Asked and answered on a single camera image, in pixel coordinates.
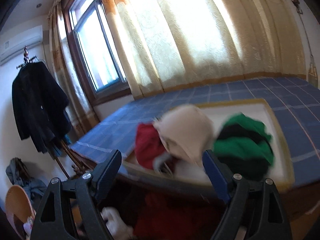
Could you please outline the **white dotted underwear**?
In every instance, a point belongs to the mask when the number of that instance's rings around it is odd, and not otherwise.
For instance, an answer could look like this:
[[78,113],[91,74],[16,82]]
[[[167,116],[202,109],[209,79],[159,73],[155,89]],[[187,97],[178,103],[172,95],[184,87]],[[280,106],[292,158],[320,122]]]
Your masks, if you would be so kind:
[[127,226],[120,217],[119,212],[113,207],[105,207],[101,216],[113,239],[132,239],[133,228]]

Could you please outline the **green black underwear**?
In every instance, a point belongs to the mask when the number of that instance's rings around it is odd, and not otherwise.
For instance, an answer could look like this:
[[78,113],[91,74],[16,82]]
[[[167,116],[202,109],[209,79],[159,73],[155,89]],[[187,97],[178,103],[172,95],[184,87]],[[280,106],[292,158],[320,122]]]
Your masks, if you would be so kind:
[[238,113],[223,124],[212,151],[233,173],[261,181],[274,163],[271,142],[263,122]]

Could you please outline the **red garment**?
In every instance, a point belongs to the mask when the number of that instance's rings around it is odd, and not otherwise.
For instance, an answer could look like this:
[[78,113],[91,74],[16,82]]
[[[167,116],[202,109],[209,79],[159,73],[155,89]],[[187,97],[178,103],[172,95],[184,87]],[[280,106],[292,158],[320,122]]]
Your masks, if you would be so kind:
[[215,226],[202,197],[148,193],[136,200],[136,239],[210,239]]

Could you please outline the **red underwear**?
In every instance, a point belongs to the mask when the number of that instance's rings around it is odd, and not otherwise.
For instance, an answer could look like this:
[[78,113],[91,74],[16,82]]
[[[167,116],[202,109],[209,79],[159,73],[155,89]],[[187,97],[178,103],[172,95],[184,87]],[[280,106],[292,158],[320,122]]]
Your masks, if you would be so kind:
[[135,138],[135,155],[140,166],[158,173],[173,173],[176,159],[167,152],[153,123],[140,123]]

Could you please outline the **cream bra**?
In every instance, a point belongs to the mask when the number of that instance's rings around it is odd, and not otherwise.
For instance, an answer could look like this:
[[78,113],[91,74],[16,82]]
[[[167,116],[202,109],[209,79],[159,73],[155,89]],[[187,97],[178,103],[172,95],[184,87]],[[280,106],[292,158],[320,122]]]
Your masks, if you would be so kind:
[[153,122],[168,153],[190,164],[202,166],[202,155],[214,139],[213,122],[199,107],[180,105]]

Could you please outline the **orange woven chair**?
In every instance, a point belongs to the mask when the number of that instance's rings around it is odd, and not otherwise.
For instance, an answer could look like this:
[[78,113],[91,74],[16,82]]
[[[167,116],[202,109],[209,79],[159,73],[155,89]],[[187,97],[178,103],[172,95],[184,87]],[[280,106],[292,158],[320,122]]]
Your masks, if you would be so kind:
[[27,193],[13,185],[5,197],[6,217],[20,239],[30,239],[36,212]]

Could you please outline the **grey clothes pile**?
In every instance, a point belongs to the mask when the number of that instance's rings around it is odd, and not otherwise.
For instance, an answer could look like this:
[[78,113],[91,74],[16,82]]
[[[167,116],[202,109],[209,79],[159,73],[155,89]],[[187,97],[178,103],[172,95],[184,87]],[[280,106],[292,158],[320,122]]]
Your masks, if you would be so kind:
[[18,185],[24,189],[32,203],[43,197],[47,186],[43,181],[29,174],[20,158],[12,158],[5,172],[12,185]]

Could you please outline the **yellow foam tray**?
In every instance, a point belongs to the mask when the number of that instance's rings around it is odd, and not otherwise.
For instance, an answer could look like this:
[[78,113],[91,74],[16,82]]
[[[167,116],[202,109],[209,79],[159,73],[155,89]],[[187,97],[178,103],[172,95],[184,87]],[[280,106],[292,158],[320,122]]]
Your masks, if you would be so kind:
[[[267,133],[272,135],[271,147],[274,152],[274,163],[268,169],[267,177],[271,178],[279,192],[285,192],[295,182],[290,150],[271,107],[264,99],[245,99],[201,103],[197,107],[212,121],[214,134],[218,135],[226,120],[236,113],[243,113],[252,119],[261,121],[266,126]],[[123,159],[126,176],[134,182],[147,186],[161,187],[171,191],[188,194],[213,195],[211,182],[201,167],[179,161],[173,176],[159,174],[140,166],[132,151]]]

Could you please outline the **left side curtain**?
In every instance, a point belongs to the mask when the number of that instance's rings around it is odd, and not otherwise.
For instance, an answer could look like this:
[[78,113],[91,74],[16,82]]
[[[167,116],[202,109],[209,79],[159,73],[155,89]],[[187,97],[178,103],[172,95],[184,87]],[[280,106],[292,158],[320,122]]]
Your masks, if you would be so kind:
[[52,74],[69,98],[70,103],[66,112],[71,120],[73,132],[80,138],[97,125],[99,119],[76,73],[67,41],[61,2],[62,0],[54,0],[48,14]]

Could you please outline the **blue checked table cloth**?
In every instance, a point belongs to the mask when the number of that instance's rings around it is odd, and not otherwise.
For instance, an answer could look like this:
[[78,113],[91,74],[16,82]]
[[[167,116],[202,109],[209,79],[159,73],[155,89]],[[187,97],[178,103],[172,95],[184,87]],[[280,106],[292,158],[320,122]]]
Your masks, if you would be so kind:
[[95,162],[112,150],[127,155],[136,128],[185,103],[264,99],[274,112],[287,140],[295,186],[319,180],[319,89],[297,77],[235,81],[164,93],[121,107],[95,126],[71,148]]

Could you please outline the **brown framed window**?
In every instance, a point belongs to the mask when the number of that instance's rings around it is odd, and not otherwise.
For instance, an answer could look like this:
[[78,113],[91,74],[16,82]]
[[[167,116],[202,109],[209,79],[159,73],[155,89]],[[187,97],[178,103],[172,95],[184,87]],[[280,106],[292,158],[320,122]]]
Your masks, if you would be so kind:
[[93,106],[131,93],[102,0],[62,0],[73,63]]

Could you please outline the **curtain tieback tassel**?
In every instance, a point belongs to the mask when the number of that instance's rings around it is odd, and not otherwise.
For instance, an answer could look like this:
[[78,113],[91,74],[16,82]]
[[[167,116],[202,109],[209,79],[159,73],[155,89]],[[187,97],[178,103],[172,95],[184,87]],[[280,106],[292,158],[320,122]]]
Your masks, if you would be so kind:
[[308,45],[309,54],[310,54],[310,64],[309,64],[309,68],[308,68],[308,82],[311,85],[313,85],[313,87],[318,88],[317,68],[316,68],[316,65],[315,65],[315,60],[314,60],[312,49],[311,49],[311,46],[310,46],[308,33],[306,31],[306,27],[305,27],[305,24],[304,24],[303,19],[302,19],[303,11],[302,11],[302,9],[300,7],[300,1],[299,0],[291,0],[291,2],[295,6],[297,14],[298,14],[298,16],[300,18],[300,21],[302,23],[304,34],[305,34],[307,45]]

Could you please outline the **white air conditioner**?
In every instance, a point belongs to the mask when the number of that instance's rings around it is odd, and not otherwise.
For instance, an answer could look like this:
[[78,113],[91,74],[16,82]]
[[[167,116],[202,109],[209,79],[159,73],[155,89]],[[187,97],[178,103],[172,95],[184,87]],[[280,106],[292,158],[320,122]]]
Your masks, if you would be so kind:
[[38,25],[1,43],[1,65],[18,54],[24,53],[24,48],[33,48],[43,42],[43,27]]

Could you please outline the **cream patterned curtain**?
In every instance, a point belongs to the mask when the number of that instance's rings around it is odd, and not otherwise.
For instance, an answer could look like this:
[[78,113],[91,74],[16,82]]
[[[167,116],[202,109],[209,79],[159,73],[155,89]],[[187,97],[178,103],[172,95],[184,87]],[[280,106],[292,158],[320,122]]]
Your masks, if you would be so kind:
[[285,0],[102,0],[134,98],[260,76],[306,76]]

